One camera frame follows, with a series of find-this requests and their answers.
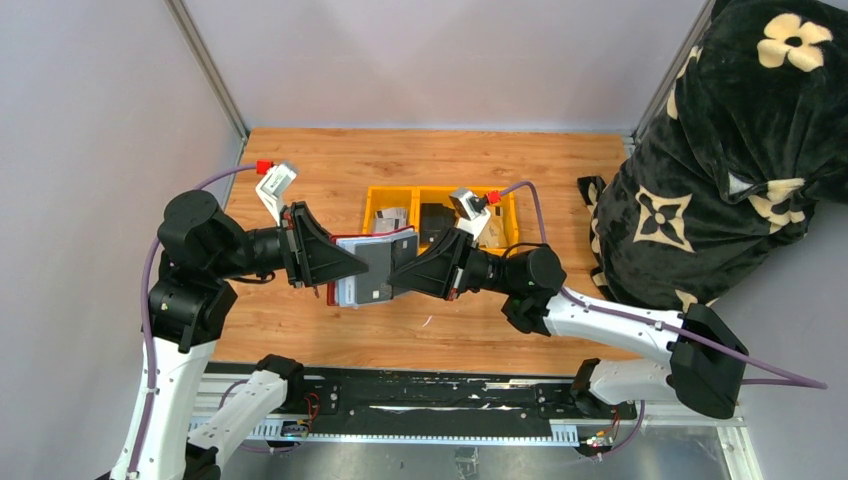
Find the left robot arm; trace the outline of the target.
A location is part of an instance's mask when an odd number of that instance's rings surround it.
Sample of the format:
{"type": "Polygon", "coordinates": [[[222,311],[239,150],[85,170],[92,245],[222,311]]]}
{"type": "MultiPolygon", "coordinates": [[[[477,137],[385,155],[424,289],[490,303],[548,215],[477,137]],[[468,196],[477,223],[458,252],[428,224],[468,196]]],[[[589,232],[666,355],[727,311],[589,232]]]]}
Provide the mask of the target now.
{"type": "Polygon", "coordinates": [[[285,207],[275,226],[248,231],[211,193],[189,190],[169,202],[157,237],[158,278],[142,283],[139,395],[110,477],[217,479],[272,411],[318,409],[302,364],[270,354],[207,422],[190,427],[201,381],[237,300],[233,281],[283,273],[293,287],[317,287],[368,267],[333,244],[302,202],[285,207]]]}

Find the red leather card holder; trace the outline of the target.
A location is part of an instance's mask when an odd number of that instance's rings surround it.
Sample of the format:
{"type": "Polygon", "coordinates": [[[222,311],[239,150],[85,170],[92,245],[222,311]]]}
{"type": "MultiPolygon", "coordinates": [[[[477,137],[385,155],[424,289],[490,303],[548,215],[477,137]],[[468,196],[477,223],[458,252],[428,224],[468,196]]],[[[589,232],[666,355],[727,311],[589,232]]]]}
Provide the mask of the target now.
{"type": "Polygon", "coordinates": [[[327,305],[359,308],[388,303],[410,293],[388,282],[391,274],[418,255],[419,234],[413,226],[360,235],[333,235],[331,242],[366,263],[365,273],[334,281],[327,286],[327,305]]]}

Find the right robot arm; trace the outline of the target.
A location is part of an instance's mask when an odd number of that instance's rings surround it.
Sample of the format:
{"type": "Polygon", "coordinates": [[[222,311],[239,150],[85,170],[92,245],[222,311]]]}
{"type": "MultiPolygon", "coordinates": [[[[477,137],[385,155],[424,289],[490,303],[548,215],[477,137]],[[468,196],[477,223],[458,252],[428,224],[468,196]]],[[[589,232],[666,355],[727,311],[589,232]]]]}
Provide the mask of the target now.
{"type": "Polygon", "coordinates": [[[684,312],[644,310],[587,297],[566,288],[565,279],[546,244],[495,255],[479,248],[470,233],[449,228],[388,281],[446,301],[481,290],[503,294],[501,311],[522,333],[580,337],[638,354],[631,361],[581,364],[570,393],[584,417],[627,401],[677,401],[719,420],[734,415],[748,350],[713,309],[696,304],[684,312]]]}

